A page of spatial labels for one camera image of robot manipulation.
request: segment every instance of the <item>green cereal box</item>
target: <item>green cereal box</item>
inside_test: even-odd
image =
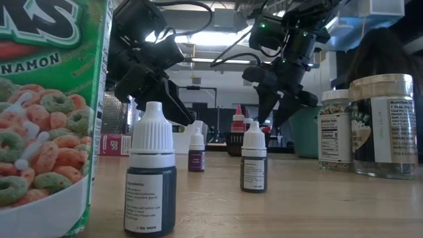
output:
[[[0,0],[0,237],[83,230],[112,0]]]

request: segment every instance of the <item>bottle label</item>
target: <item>bottle label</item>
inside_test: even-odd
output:
[[[126,176],[125,229],[136,233],[161,231],[163,175]]]
[[[352,103],[352,152],[358,161],[417,163],[411,99],[377,97]]]
[[[319,116],[319,160],[352,162],[349,113]]]
[[[191,169],[204,170],[206,168],[206,153],[203,151],[189,151],[188,166]]]
[[[264,160],[244,159],[244,188],[264,189]]]

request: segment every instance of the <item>dropper bottle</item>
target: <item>dropper bottle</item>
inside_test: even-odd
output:
[[[264,133],[252,122],[244,133],[241,151],[241,190],[261,193],[267,190],[267,150]]]
[[[206,168],[206,147],[204,136],[199,128],[191,135],[190,151],[188,152],[188,171],[203,172]]]
[[[162,237],[176,218],[176,167],[172,124],[161,102],[147,102],[135,123],[126,175],[124,229],[133,237]]]

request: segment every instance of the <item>spice jar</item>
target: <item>spice jar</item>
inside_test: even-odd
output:
[[[319,166],[351,171],[351,121],[348,90],[327,91],[319,114]]]
[[[356,172],[413,179],[418,166],[412,77],[375,75],[350,84]]]

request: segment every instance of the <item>person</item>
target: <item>person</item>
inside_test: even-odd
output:
[[[413,78],[417,121],[418,160],[423,164],[423,71],[419,59],[408,55],[401,41],[388,28],[370,30],[360,42],[350,66],[347,82],[371,75],[405,73]]]

